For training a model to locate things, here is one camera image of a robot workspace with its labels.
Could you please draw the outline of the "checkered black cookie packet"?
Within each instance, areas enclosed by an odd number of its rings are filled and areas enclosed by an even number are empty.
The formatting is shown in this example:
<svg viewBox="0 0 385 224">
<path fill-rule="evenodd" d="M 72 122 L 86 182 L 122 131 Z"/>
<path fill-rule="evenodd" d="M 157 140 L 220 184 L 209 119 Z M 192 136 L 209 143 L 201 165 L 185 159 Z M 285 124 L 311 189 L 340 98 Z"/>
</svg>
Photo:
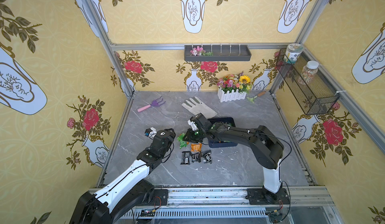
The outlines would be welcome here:
<svg viewBox="0 0 385 224">
<path fill-rule="evenodd" d="M 205 163 L 212 164 L 211 150 L 207 150 L 201 153 L 201 157 L 204 159 Z"/>
</svg>

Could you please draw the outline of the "dark blue storage box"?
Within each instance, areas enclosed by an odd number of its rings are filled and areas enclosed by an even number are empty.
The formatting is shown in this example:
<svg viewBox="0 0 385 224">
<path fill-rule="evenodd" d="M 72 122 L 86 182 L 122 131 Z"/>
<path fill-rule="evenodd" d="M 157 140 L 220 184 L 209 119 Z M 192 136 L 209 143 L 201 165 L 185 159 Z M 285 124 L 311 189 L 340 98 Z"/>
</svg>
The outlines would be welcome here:
<svg viewBox="0 0 385 224">
<path fill-rule="evenodd" d="M 217 125 L 218 123 L 223 123 L 230 127 L 235 127 L 235 121 L 232 117 L 216 117 L 208 119 L 213 125 Z M 220 133 L 216 135 L 216 139 L 209 140 L 210 148 L 226 148 L 226 147 L 236 147 L 238 145 L 237 142 L 230 140 L 228 134 Z"/>
</svg>

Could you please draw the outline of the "orange cookie packet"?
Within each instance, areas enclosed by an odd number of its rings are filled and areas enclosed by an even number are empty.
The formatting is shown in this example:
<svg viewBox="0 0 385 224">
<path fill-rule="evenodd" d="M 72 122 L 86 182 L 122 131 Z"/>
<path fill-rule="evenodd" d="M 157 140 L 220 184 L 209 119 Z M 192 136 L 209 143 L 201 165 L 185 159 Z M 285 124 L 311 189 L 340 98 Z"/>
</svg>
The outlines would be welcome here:
<svg viewBox="0 0 385 224">
<path fill-rule="evenodd" d="M 192 143 L 191 144 L 191 152 L 201 152 L 202 150 L 202 144 L 201 143 Z"/>
</svg>

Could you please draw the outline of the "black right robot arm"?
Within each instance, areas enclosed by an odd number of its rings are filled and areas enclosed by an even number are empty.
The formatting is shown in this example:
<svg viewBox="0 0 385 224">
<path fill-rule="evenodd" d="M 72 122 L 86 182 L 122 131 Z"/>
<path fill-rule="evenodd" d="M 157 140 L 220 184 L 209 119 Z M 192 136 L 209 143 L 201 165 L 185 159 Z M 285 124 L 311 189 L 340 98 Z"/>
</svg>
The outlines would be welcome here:
<svg viewBox="0 0 385 224">
<path fill-rule="evenodd" d="M 188 120 L 190 128 L 183 140 L 190 143 L 202 142 L 205 138 L 214 142 L 233 142 L 251 148 L 257 162 L 263 167 L 262 188 L 249 188 L 245 199 L 251 205 L 289 205 L 289 190 L 283 187 L 280 178 L 280 164 L 284 145 L 265 126 L 255 129 L 232 127 L 225 123 L 211 123 L 201 113 Z"/>
</svg>

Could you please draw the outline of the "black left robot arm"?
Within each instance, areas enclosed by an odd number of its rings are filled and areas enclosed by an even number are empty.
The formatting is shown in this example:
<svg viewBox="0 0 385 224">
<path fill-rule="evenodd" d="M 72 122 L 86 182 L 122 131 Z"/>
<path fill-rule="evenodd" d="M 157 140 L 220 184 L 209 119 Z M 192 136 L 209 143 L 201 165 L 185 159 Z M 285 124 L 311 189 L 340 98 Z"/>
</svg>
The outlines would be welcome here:
<svg viewBox="0 0 385 224">
<path fill-rule="evenodd" d="M 69 223 L 113 224 L 135 206 L 152 202 L 154 186 L 145 178 L 162 164 L 175 137 L 173 128 L 157 131 L 151 145 L 123 174 L 94 194 L 87 191 L 79 198 Z"/>
</svg>

